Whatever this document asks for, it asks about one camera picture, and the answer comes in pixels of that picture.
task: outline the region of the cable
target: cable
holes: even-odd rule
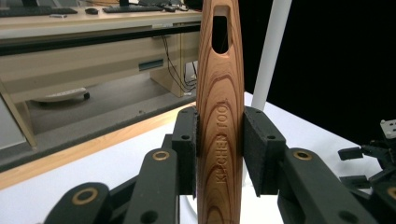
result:
[[[184,91],[184,92],[191,92],[192,90],[194,90],[196,88],[196,84],[190,84],[186,82],[186,65],[184,65],[184,82],[182,81],[182,79],[180,78],[180,75],[178,74],[175,66],[173,65],[170,56],[169,56],[169,48],[168,48],[168,42],[166,40],[166,37],[164,35],[161,36],[161,38],[163,39],[163,45],[165,47],[165,53],[166,53],[166,58],[168,61],[168,71],[169,71],[169,75],[172,77],[172,79],[176,82],[176,84]],[[171,71],[171,67],[172,69],[175,71],[177,78],[175,78],[174,74]]]

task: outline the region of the wooden object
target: wooden object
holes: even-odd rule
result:
[[[176,13],[142,12],[127,16],[123,13],[100,13],[93,17],[84,12],[84,7],[74,9],[78,14],[68,15],[65,20],[54,20],[50,17],[2,18],[0,45],[18,45],[40,39],[58,40],[84,35],[121,35],[151,26],[197,22],[201,19],[201,13],[192,10]],[[198,32],[167,37],[170,57],[180,76],[183,75],[181,63],[197,60],[198,42],[190,42],[191,37],[197,39]],[[163,60],[163,66],[140,70],[139,64],[156,60]],[[182,96],[184,92],[177,89],[178,85],[174,84],[167,66],[163,40],[151,37],[6,55],[0,57],[0,93],[28,143],[35,148],[39,146],[25,101],[146,72],[161,76],[161,80],[155,80],[165,88],[172,87],[168,89],[170,92]]]
[[[225,27],[217,26],[221,20],[226,21]],[[221,30],[226,31],[223,36],[219,34]],[[215,46],[219,43],[212,42],[215,38],[223,39],[220,42],[225,49],[221,43]],[[198,63],[198,223],[235,224],[239,223],[241,209],[244,110],[242,40],[236,0],[204,1]]]

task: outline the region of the white surface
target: white surface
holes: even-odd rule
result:
[[[105,13],[102,7],[98,15],[88,15],[85,7],[74,8],[78,14],[67,15],[66,18],[10,17],[0,20],[0,39],[37,37],[45,35],[70,35],[85,32],[111,31],[158,24],[201,21],[201,13],[192,11],[175,13]]]
[[[268,21],[267,33],[262,47],[262,57],[251,103],[252,107],[260,110],[264,110],[268,91],[270,90],[290,6],[291,0],[274,0],[271,7],[270,20]]]
[[[246,105],[251,95],[246,94]],[[315,151],[337,175],[376,174],[375,159],[340,161],[337,151],[355,144],[329,133],[271,104],[264,112],[283,133],[289,147]],[[163,136],[173,131],[174,123],[109,147],[84,159],[36,176],[0,191],[0,223],[34,224],[43,222],[50,209],[71,188],[90,181],[102,182],[111,189],[138,174],[147,152],[160,147]],[[180,199],[180,223],[196,223],[193,209],[185,197]],[[241,224],[282,223],[276,196],[254,196],[249,179],[243,187]]]
[[[0,96],[0,149],[12,147],[25,141],[26,139],[22,135],[20,128],[18,128],[3,98]]]

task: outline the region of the dark wall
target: dark wall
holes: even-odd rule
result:
[[[382,138],[380,120],[396,119],[393,2],[294,0],[268,102],[357,144]],[[251,14],[241,11],[241,21]],[[244,53],[245,66],[254,67],[245,68],[249,92],[262,49],[248,40],[261,38],[253,29],[242,27],[244,51],[260,49]]]
[[[253,93],[259,71],[272,0],[239,0],[244,51],[245,90]]]

